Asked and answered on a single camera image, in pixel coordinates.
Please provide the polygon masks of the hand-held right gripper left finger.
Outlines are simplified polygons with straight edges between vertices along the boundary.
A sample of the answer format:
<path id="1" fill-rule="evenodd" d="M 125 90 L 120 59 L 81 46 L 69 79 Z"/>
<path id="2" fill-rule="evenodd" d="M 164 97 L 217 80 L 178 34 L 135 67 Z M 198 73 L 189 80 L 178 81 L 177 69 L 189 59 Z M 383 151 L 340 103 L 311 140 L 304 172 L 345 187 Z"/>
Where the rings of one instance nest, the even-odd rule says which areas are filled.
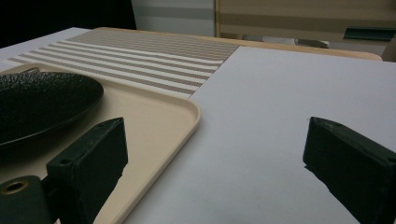
<path id="1" fill-rule="evenodd" d="M 101 122 L 47 163 L 62 224 L 92 224 L 117 186 L 128 150 L 124 119 Z"/>

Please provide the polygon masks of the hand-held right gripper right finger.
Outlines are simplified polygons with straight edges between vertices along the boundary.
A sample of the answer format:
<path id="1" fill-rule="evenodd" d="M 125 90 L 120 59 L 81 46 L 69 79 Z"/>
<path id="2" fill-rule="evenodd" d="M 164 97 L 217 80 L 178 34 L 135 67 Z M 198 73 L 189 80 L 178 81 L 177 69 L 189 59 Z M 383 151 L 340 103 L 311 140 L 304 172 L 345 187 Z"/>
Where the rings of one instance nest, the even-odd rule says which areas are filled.
<path id="1" fill-rule="evenodd" d="M 360 224 L 396 222 L 396 153 L 335 121 L 311 118 L 305 168 Z"/>

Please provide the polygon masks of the beige plastic tray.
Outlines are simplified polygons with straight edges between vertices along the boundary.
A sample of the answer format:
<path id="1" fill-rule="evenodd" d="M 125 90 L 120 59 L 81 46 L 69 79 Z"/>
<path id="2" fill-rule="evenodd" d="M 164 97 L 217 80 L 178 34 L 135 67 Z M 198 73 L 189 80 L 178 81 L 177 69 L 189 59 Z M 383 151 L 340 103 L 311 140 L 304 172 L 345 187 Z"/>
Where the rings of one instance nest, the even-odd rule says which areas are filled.
<path id="1" fill-rule="evenodd" d="M 88 115 L 0 154 L 0 184 L 25 175 L 43 178 L 46 163 L 94 125 L 124 118 L 128 164 L 94 224 L 121 224 L 195 131 L 201 110 L 194 102 L 149 91 L 110 77 L 86 74 L 104 87 Z"/>

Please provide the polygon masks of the striped beige placemat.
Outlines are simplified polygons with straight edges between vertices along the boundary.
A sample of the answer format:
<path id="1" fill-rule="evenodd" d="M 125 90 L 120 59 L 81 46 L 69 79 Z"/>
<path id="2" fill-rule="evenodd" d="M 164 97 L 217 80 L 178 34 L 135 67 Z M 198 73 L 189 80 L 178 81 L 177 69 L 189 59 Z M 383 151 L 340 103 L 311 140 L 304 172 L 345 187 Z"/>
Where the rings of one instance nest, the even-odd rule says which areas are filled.
<path id="1" fill-rule="evenodd" d="M 238 49 L 189 36 L 95 29 L 6 60 L 41 63 L 188 98 Z"/>

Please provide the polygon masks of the light wooden desk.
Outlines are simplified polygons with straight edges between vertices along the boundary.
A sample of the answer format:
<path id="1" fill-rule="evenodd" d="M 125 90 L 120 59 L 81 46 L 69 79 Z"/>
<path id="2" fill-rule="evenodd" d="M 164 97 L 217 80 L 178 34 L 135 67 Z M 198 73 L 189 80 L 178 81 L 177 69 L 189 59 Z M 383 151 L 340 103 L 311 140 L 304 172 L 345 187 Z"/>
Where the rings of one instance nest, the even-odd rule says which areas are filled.
<path id="1" fill-rule="evenodd" d="M 217 33 L 386 46 L 396 0 L 215 0 Z"/>

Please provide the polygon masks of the white partition panel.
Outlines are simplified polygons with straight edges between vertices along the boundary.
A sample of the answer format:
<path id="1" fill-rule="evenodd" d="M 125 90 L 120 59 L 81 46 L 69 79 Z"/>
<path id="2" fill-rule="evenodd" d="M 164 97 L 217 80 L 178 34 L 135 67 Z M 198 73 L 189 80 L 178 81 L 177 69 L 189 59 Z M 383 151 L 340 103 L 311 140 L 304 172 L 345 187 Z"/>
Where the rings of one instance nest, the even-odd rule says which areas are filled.
<path id="1" fill-rule="evenodd" d="M 131 0 L 138 30 L 214 36 L 215 0 Z"/>

